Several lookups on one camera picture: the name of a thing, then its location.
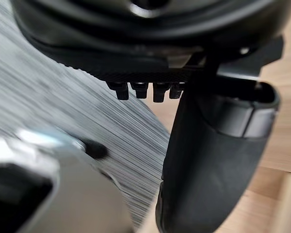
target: gray carpet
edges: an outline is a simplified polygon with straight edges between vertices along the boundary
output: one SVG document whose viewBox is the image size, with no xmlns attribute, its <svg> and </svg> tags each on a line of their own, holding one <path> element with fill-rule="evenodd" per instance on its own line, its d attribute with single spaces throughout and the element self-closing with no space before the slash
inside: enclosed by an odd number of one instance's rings
<svg viewBox="0 0 291 233">
<path fill-rule="evenodd" d="M 0 0 L 0 135 L 52 125 L 109 148 L 102 166 L 121 183 L 138 226 L 159 187 L 167 130 L 133 92 L 119 101 L 104 82 L 40 54 Z"/>
</svg>

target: textured black plastic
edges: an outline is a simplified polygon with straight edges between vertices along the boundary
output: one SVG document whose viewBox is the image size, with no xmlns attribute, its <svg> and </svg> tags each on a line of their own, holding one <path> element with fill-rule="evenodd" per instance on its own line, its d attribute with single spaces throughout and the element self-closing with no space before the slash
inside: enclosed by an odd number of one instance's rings
<svg viewBox="0 0 291 233">
<path fill-rule="evenodd" d="M 202 113 L 204 110 L 199 107 L 200 101 L 196 101 L 209 99 L 205 95 L 212 94 L 185 90 L 179 103 L 163 165 L 163 182 L 157 204 L 157 225 L 162 233 L 216 231 L 251 180 L 279 105 L 278 99 L 272 95 L 269 101 L 273 100 L 274 105 L 268 105 L 265 109 L 274 111 L 271 116 L 266 114 L 261 118 L 262 123 L 269 127 L 267 133 L 253 130 L 256 134 L 251 136 L 255 138 L 246 138 L 243 135 L 245 127 L 242 135 L 237 137 L 221 133 L 215 128 L 216 125 L 213 127 L 208 123 L 209 119 Z M 259 121 L 259 117 L 255 119 L 251 115 L 252 118 L 247 118 L 246 114 L 238 113 L 222 114 L 219 111 L 217 119 L 222 123 L 244 117 L 245 125 Z"/>
</svg>

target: black rounded edge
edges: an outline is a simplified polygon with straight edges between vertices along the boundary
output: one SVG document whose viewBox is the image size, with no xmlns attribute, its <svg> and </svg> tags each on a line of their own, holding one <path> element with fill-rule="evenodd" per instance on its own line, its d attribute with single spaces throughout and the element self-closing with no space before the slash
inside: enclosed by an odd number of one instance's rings
<svg viewBox="0 0 291 233">
<path fill-rule="evenodd" d="M 194 97 L 205 122 L 218 133 L 232 137 L 269 137 L 280 107 L 278 91 L 263 82 L 242 81 L 239 85 L 235 88 L 234 83 L 227 92 L 214 90 Z"/>
<path fill-rule="evenodd" d="M 280 107 L 281 96 L 279 91 L 269 83 L 259 82 L 256 87 L 255 108 L 276 108 Z"/>
<path fill-rule="evenodd" d="M 163 185 L 164 185 L 164 182 L 161 182 L 160 191 L 159 191 L 156 208 L 155 208 L 155 223 L 160 233 L 164 233 L 164 229 L 163 229 L 163 214 L 164 213 L 163 213 L 163 198 L 162 198 Z"/>
<path fill-rule="evenodd" d="M 18 1 L 18 7 L 25 1 L 30 0 Z M 82 14 L 77 15 L 71 13 L 71 5 L 56 6 L 52 8 L 52 14 L 49 16 L 68 27 L 79 27 L 88 34 L 88 39 L 96 36 L 123 45 L 127 42 L 135 45 L 163 43 L 178 46 L 206 43 L 233 48 L 265 43 L 282 30 L 291 12 L 291 0 L 262 0 L 260 2 L 263 4 L 260 5 L 257 4 L 258 0 L 230 2 L 233 4 L 220 5 L 217 11 L 209 8 L 151 21 L 140 21 L 135 17 L 115 17 L 85 8 L 78 8 L 82 10 Z M 41 11 L 46 8 L 42 2 L 39 2 L 39 5 Z M 249 24 L 255 27 L 244 28 Z"/>
</svg>

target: black plastic housing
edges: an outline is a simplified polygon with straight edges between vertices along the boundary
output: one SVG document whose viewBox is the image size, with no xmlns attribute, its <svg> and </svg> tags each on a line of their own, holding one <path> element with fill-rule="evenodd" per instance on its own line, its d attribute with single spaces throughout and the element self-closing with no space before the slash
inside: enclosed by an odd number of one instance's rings
<svg viewBox="0 0 291 233">
<path fill-rule="evenodd" d="M 228 96 L 184 91 L 157 203 L 161 233 L 215 232 L 245 191 L 280 102 L 269 84 L 245 86 Z"/>
</svg>

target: gray rug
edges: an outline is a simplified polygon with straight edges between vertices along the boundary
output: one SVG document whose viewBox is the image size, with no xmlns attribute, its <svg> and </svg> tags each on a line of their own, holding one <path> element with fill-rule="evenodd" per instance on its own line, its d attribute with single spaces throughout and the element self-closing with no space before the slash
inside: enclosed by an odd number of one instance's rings
<svg viewBox="0 0 291 233">
<path fill-rule="evenodd" d="M 40 54 L 0 0 L 0 135 L 52 125 L 109 148 L 102 166 L 121 183 L 138 226 L 161 181 L 167 130 L 132 91 L 119 101 L 104 82 Z"/>
</svg>

